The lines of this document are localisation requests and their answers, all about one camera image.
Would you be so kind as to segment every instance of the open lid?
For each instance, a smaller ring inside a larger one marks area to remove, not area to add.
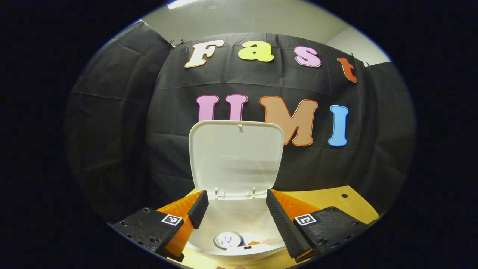
[[[284,132],[273,123],[200,121],[189,133],[189,157],[194,185],[209,196],[260,195],[274,186]]]

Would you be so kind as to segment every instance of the wooden table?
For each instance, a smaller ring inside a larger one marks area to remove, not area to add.
[[[188,195],[195,192],[197,192],[197,189],[193,189]],[[315,191],[284,191],[283,193],[314,205],[319,209],[335,206],[366,224],[369,224],[379,217],[373,207],[350,186]],[[184,249],[183,254],[185,258],[180,264],[195,269],[216,269],[218,266],[225,269],[234,269],[237,267],[237,265],[217,262],[187,247]],[[284,249],[267,258],[257,260],[253,264],[244,265],[244,267],[246,269],[284,269],[296,264],[295,260],[290,258],[289,253]]]

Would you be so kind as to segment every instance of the orange plastic part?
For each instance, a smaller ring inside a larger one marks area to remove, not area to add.
[[[199,191],[188,195],[182,199],[179,199],[169,205],[166,205],[158,211],[163,212],[165,214],[170,214],[173,216],[181,217],[184,220],[184,224],[179,228],[177,233],[173,236],[173,238],[169,241],[166,245],[165,249],[176,257],[180,257],[184,247],[186,246],[189,237],[193,233],[194,227],[189,219],[189,215],[187,214],[194,203],[197,201],[197,198],[201,195],[203,191]]]
[[[295,217],[310,214],[312,212],[320,210],[311,204],[308,204],[302,200],[289,196],[280,191],[272,189],[271,191],[274,194],[275,198],[277,198],[277,201],[279,201],[281,207],[284,209],[285,213],[291,221],[293,221]]]

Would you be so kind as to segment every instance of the black fabric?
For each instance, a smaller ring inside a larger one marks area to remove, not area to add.
[[[170,48],[137,21],[90,60],[70,94],[65,137],[70,168],[92,208],[114,223],[146,206],[146,113]]]
[[[197,43],[222,39],[206,64],[185,68]],[[239,58],[246,41],[271,44],[274,60]],[[312,47],[322,65],[304,67],[295,61],[296,46]],[[345,57],[355,69],[357,83],[344,75],[337,58]],[[247,95],[242,119],[264,121],[259,99],[281,96],[292,114],[301,100],[318,103],[310,146],[284,146],[278,191],[318,190],[350,185],[382,215],[404,183],[414,145],[413,108],[407,88],[392,63],[365,67],[344,52],[309,40],[277,34],[221,34],[186,42],[171,51],[151,99],[146,144],[151,177],[162,189],[165,203],[186,195],[193,187],[188,136],[198,121],[196,98],[213,94],[214,119],[228,120],[229,94]],[[349,109],[343,147],[328,144],[332,136],[331,105]]]

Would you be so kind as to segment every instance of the pink letter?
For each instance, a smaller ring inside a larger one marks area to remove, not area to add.
[[[322,62],[317,55],[317,52],[313,48],[308,48],[308,47],[295,47],[294,49],[295,54],[297,55],[295,57],[295,60],[303,66],[307,67],[319,67]]]
[[[228,102],[231,107],[229,112],[229,119],[231,121],[242,120],[242,105],[247,103],[247,100],[247,96],[242,94],[230,94],[226,96],[226,102]]]
[[[196,99],[199,104],[199,121],[214,120],[214,105],[219,102],[216,95],[201,95]]]

